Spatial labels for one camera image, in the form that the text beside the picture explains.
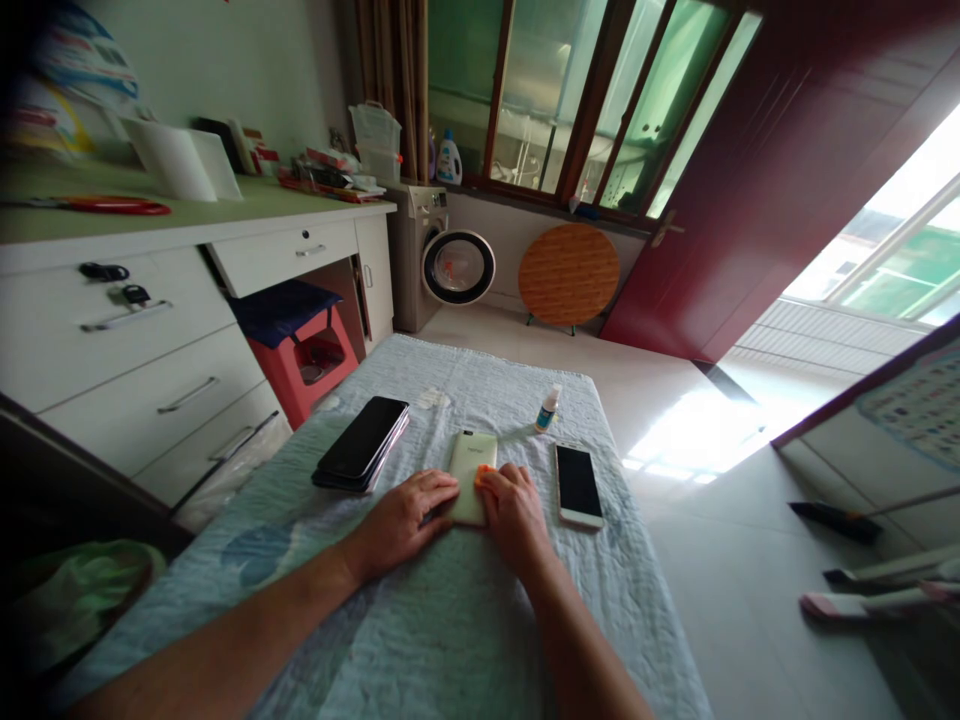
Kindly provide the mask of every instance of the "mop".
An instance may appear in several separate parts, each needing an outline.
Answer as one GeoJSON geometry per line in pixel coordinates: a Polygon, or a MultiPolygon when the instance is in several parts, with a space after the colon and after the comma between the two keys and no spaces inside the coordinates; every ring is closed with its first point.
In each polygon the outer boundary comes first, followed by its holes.
{"type": "Polygon", "coordinates": [[[947,604],[960,600],[960,558],[941,563],[938,579],[922,580],[916,587],[882,595],[864,596],[850,593],[804,593],[800,608],[816,620],[871,620],[904,617],[927,605],[947,604]]]}
{"type": "Polygon", "coordinates": [[[941,500],[945,497],[960,494],[960,485],[957,487],[937,490],[936,492],[920,495],[919,497],[901,500],[900,502],[887,505],[877,510],[871,510],[867,513],[848,512],[833,505],[824,502],[806,502],[806,503],[788,503],[790,508],[800,517],[807,520],[813,520],[821,525],[826,525],[831,530],[835,530],[841,535],[855,540],[863,545],[873,545],[877,536],[883,532],[883,528],[877,525],[869,518],[877,515],[886,515],[894,510],[903,510],[904,508],[922,505],[924,503],[941,500]]]}

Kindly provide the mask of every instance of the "light blue cloth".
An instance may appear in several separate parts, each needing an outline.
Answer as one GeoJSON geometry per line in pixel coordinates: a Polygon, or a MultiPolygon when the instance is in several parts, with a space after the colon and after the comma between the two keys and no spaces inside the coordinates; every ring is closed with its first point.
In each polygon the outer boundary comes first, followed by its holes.
{"type": "MultiPolygon", "coordinates": [[[[620,464],[593,381],[395,335],[256,472],[224,513],[58,689],[66,706],[348,533],[383,493],[447,466],[463,429],[499,436],[499,462],[527,465],[554,547],[660,720],[709,718],[709,704],[620,464]],[[550,431],[533,422],[562,383],[550,431]],[[372,497],[319,490],[317,460],[373,395],[406,400],[411,422],[372,497]],[[554,441],[593,456],[607,526],[559,524],[554,441]]],[[[256,662],[257,648],[251,647],[256,662]]],[[[421,557],[370,584],[297,650],[258,717],[540,717],[549,674],[522,587],[483,533],[454,528],[421,557]]]]}

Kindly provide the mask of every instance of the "right hand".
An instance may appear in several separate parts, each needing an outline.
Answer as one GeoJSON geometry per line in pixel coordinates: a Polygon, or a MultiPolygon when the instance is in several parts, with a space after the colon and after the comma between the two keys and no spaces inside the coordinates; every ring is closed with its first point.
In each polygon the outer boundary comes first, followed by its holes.
{"type": "Polygon", "coordinates": [[[524,585],[557,561],[547,535],[537,486],[530,471],[507,463],[480,478],[490,535],[504,561],[524,585]]]}

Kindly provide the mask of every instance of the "small bottle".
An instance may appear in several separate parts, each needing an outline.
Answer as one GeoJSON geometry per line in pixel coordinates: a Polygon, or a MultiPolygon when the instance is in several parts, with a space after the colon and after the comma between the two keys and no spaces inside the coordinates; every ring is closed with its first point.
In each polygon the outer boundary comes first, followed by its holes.
{"type": "Polygon", "coordinates": [[[537,432],[546,432],[553,422],[553,416],[557,414],[557,404],[560,402],[560,390],[563,386],[554,385],[547,399],[543,401],[543,407],[540,408],[540,414],[537,415],[537,422],[533,428],[537,432]]]}

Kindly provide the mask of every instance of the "stack of phones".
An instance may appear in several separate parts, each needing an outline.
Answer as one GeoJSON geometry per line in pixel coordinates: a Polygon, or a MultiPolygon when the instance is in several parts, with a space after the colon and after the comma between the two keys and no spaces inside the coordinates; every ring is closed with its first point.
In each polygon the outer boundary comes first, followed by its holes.
{"type": "Polygon", "coordinates": [[[410,422],[410,404],[376,396],[364,405],[320,458],[313,484],[353,493],[371,493],[390,449],[410,422]]]}

